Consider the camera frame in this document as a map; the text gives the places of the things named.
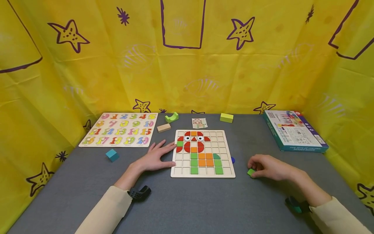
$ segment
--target toy box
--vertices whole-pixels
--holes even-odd
[[[282,151],[325,152],[329,148],[300,112],[266,110],[263,116]]]

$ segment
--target wrist strap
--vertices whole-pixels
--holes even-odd
[[[151,189],[148,186],[144,186],[140,191],[132,187],[130,191],[127,192],[130,197],[135,201],[144,201],[150,194]]]
[[[300,203],[293,196],[289,196],[288,198],[286,198],[286,204],[298,214],[310,212],[309,203],[307,201],[303,201]]]

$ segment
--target yellow fabric backdrop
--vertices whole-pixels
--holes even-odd
[[[9,0],[0,14],[0,233],[107,111],[304,111],[374,214],[373,2]]]

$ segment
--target wooden number puzzle board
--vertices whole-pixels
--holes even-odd
[[[158,113],[103,113],[79,147],[148,147]]]
[[[235,178],[223,130],[177,130],[171,177]]]

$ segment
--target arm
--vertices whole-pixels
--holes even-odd
[[[273,180],[289,180],[296,184],[310,204],[316,225],[324,234],[371,233],[336,198],[321,189],[306,172],[270,155],[251,157],[248,168],[257,169],[252,178],[267,177]]]
[[[129,191],[144,171],[155,171],[161,168],[173,167],[175,162],[162,162],[161,156],[176,145],[174,142],[161,147],[166,141],[153,143],[148,153],[130,164],[119,180],[111,186],[79,226],[76,234],[110,234],[125,216],[132,198]]]

